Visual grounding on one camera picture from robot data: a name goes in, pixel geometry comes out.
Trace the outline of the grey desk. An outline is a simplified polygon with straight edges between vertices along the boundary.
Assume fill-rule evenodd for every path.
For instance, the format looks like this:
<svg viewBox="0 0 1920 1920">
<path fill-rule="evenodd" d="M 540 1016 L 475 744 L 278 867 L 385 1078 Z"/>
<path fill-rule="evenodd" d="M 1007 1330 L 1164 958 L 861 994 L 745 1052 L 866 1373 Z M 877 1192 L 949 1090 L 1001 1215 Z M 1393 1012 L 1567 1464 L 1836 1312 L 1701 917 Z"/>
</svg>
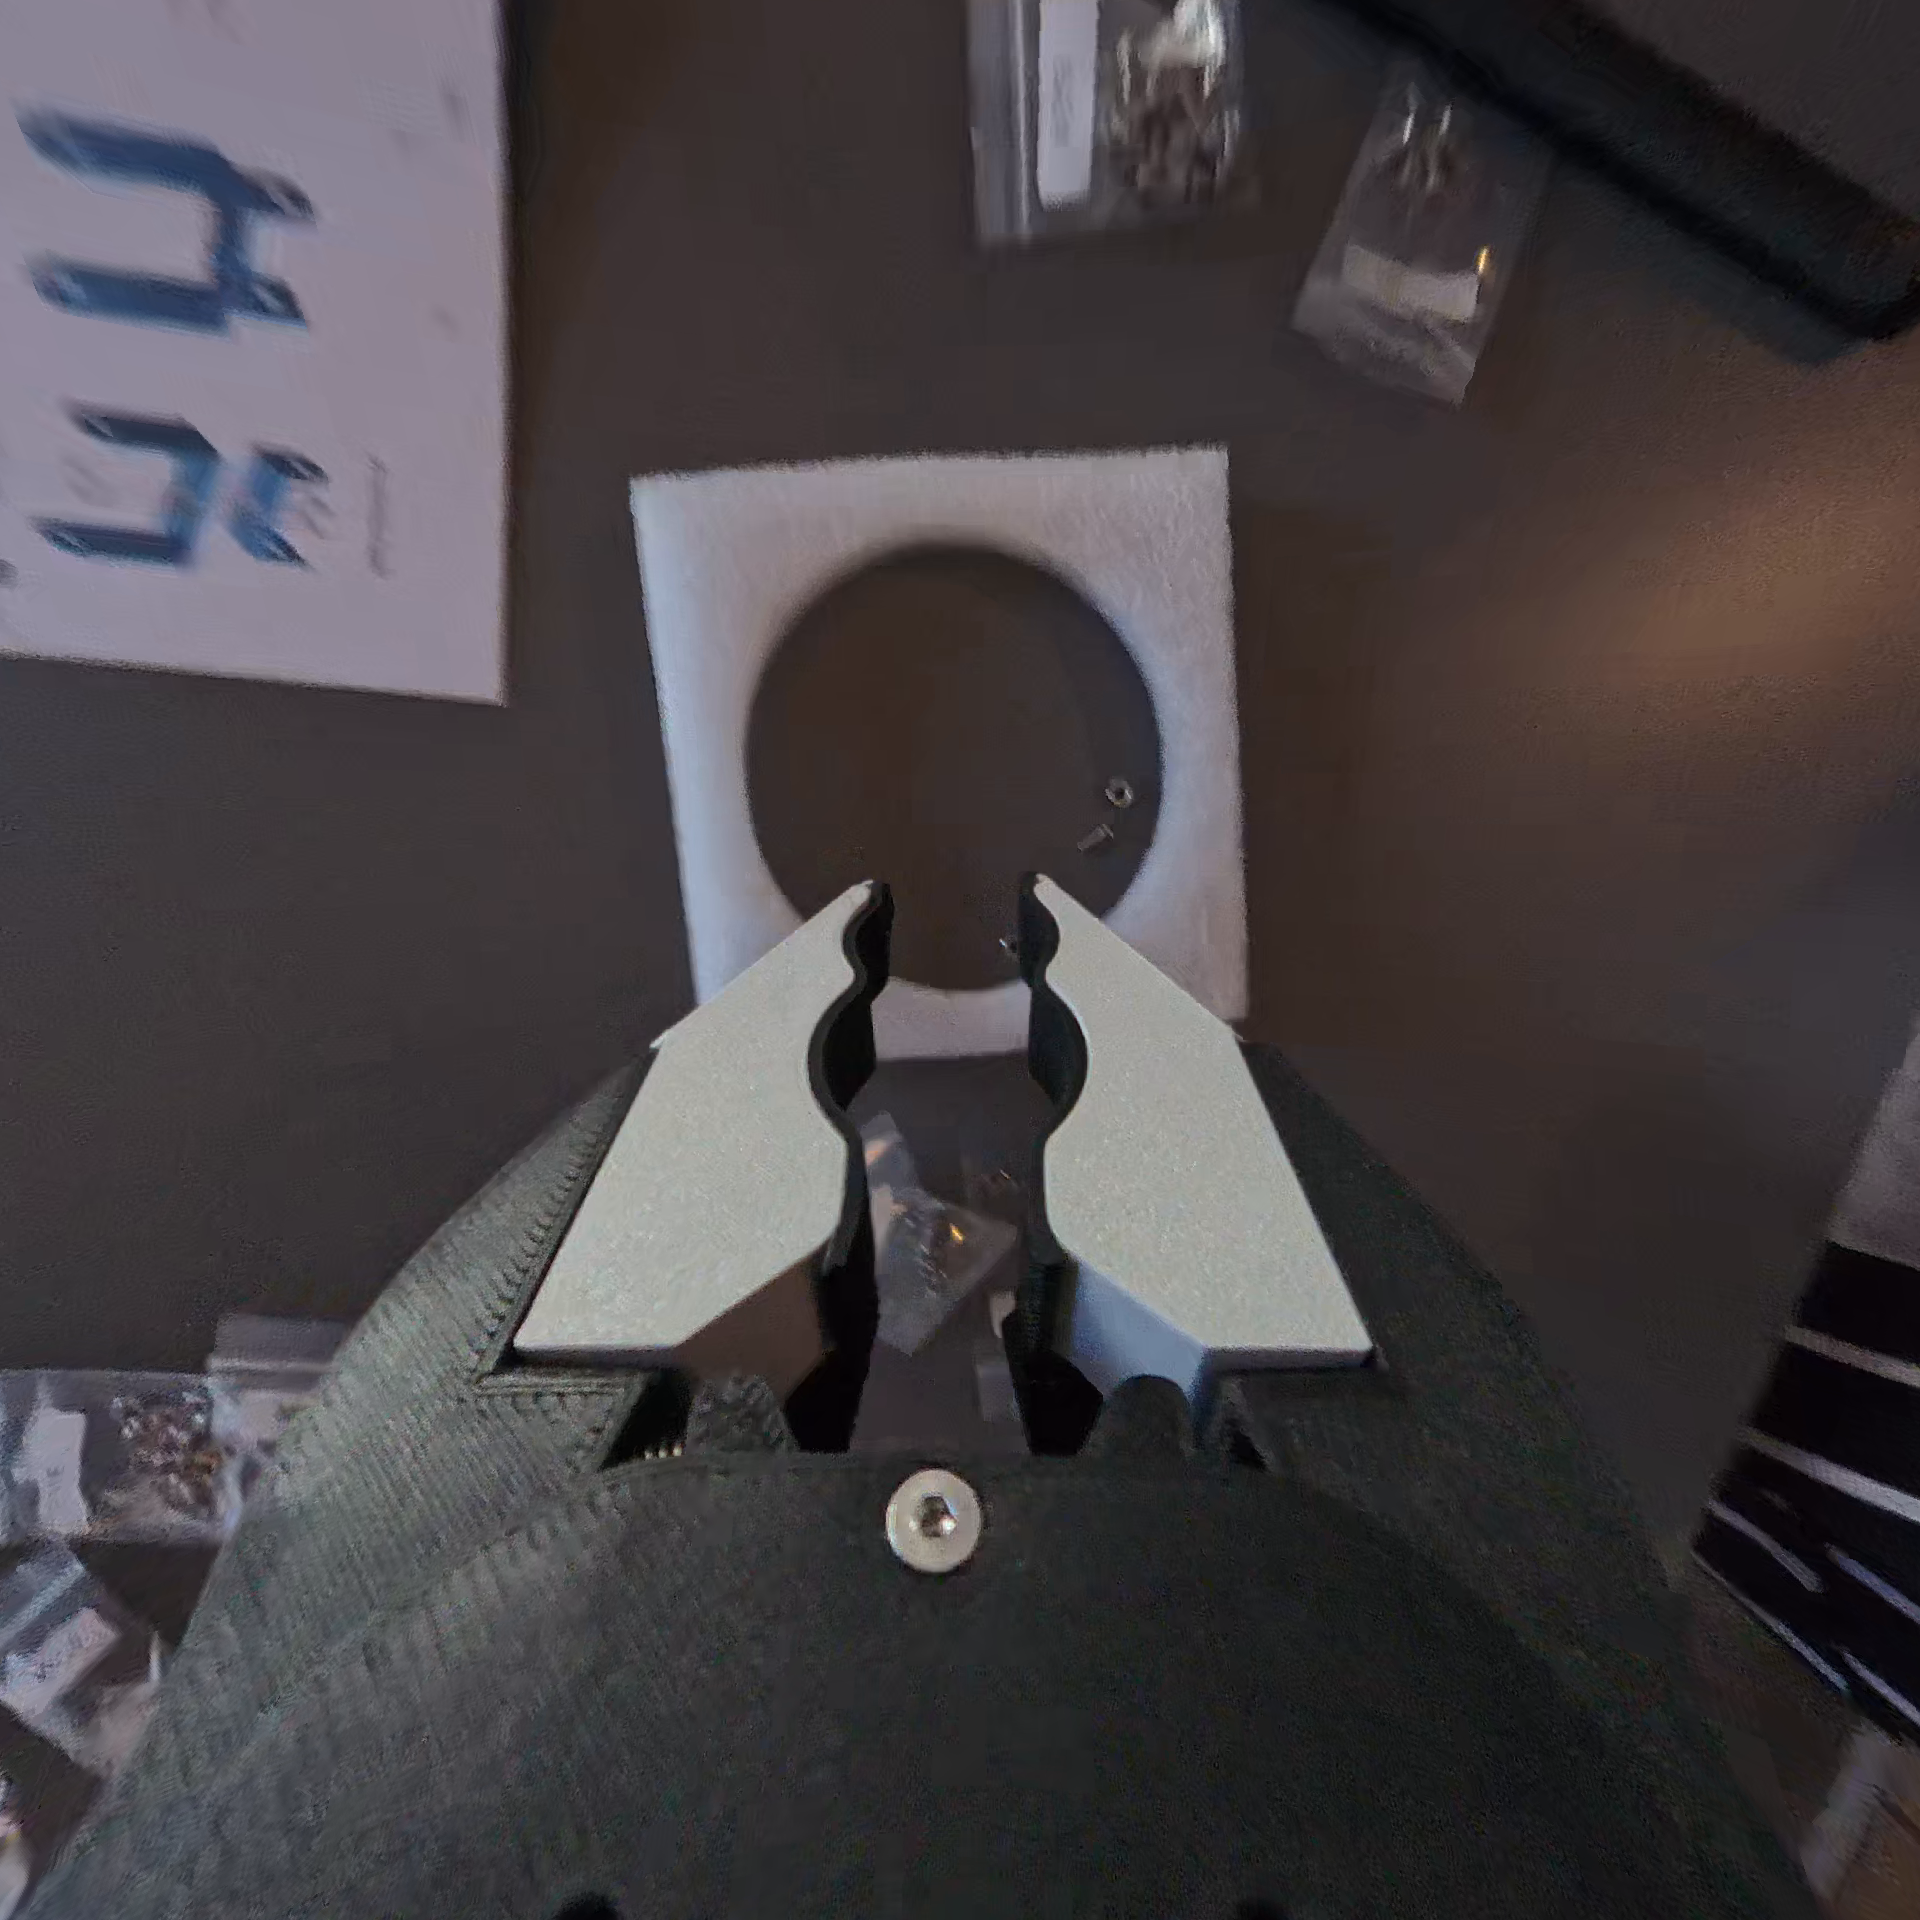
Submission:
<svg viewBox="0 0 1920 1920">
<path fill-rule="evenodd" d="M 599 1464 L 182 1639 L 29 1916 L 1822 1911 L 1612 1454 L 1696 1497 L 1801 1290 L 1701 1270 L 1748 1078 L 1653 1042 L 1918 821 L 1918 335 L 1564 178 L 1466 410 L 1369 390 L 1332 13 L 1244 9 L 1252 221 L 984 255 L 967 2 L 500 2 L 505 701 L 6 653 L 15 1363 L 374 1306 L 895 893 L 850 1452 L 518 1368 L 567 1204 L 500 1387 L 631 1383 Z M 1028 1448 L 1028 872 L 1234 1026 L 1373 1368 Z"/>
</svg>

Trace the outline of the cluster of small clear bags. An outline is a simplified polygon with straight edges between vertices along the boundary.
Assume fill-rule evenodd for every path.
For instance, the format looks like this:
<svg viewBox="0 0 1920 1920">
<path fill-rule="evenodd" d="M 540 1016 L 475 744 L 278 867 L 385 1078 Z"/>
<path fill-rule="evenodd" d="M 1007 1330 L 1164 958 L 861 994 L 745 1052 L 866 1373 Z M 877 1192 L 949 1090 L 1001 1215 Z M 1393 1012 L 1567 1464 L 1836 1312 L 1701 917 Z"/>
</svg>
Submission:
<svg viewBox="0 0 1920 1920">
<path fill-rule="evenodd" d="M 6 1911 L 139 1740 L 172 1632 L 332 1641 L 567 1495 L 631 1383 L 500 1387 L 509 1320 L 586 1182 L 609 1090 L 551 1126 L 368 1315 L 233 1315 L 198 1373 L 6 1373 Z"/>
</svg>

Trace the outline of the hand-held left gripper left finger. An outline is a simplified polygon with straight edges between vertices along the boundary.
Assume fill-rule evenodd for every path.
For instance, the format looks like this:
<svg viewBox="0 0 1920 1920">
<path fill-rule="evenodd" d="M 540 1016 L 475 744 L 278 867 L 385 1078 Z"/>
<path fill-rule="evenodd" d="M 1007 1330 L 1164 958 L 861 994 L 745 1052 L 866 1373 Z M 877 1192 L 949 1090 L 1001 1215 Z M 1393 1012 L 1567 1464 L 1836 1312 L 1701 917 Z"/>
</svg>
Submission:
<svg viewBox="0 0 1920 1920">
<path fill-rule="evenodd" d="M 514 1363 L 756 1380 L 803 1452 L 850 1452 L 877 1342 L 866 1151 L 895 893 L 855 882 L 669 1026 L 568 1204 Z"/>
</svg>

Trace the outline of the black electric screwdriver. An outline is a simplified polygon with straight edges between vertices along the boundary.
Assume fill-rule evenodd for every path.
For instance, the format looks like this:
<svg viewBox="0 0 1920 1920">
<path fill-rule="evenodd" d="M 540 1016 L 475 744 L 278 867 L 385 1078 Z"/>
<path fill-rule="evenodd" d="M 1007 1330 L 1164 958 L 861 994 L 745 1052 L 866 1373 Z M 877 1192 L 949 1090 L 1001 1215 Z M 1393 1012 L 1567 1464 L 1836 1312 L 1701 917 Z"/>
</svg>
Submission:
<svg viewBox="0 0 1920 1920">
<path fill-rule="evenodd" d="M 1920 225 L 1595 2 L 1342 0 L 1524 131 L 1818 325 L 1879 346 L 1918 332 Z"/>
</svg>

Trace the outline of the person's dark striped jacket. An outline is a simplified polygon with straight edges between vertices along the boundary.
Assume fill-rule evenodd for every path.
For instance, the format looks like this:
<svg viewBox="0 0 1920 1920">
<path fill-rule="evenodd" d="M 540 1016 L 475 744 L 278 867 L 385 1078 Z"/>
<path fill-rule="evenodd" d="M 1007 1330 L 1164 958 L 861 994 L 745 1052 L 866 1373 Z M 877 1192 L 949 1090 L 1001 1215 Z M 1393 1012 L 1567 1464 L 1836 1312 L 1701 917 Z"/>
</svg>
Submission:
<svg viewBox="0 0 1920 1920">
<path fill-rule="evenodd" d="M 1696 1561 L 1894 1740 L 1920 1740 L 1920 1042 L 1690 1533 Z"/>
</svg>

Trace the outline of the clear bag of screws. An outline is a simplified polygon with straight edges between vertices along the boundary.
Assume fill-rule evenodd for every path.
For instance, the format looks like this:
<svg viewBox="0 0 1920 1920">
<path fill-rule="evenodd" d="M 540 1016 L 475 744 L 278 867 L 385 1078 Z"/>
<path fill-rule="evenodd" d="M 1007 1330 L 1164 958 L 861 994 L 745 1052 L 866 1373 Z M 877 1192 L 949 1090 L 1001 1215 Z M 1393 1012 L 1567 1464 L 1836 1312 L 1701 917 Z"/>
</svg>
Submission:
<svg viewBox="0 0 1920 1920">
<path fill-rule="evenodd" d="M 1501 325 L 1551 157 L 1429 60 L 1379 108 L 1291 325 L 1342 368 L 1458 410 Z"/>
<path fill-rule="evenodd" d="M 970 0 L 967 90 L 984 250 L 1259 196 L 1234 0 Z"/>
</svg>

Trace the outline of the open instruction booklet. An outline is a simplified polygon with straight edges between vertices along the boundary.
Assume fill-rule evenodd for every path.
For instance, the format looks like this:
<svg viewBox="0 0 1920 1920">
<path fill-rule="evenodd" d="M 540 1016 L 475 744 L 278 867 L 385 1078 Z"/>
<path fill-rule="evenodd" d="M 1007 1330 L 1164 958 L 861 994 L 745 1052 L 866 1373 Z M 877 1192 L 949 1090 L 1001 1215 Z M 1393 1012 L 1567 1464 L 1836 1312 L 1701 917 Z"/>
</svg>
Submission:
<svg viewBox="0 0 1920 1920">
<path fill-rule="evenodd" d="M 10 657 L 505 701 L 488 0 L 0 9 Z"/>
</svg>

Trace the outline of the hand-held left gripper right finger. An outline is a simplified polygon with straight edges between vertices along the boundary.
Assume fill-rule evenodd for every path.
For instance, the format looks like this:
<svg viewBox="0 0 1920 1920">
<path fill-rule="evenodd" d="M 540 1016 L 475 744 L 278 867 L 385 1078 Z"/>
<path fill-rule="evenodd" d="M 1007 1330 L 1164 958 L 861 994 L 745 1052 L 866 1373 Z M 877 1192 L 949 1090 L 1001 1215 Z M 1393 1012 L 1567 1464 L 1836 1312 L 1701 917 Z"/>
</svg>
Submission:
<svg viewBox="0 0 1920 1920">
<path fill-rule="evenodd" d="M 1230 1380 L 1379 1345 L 1224 1016 L 1059 882 L 1018 886 L 1028 1070 L 1045 1097 L 1018 1287 L 1030 1452 L 1081 1452 L 1154 1380 L 1208 1426 Z"/>
</svg>

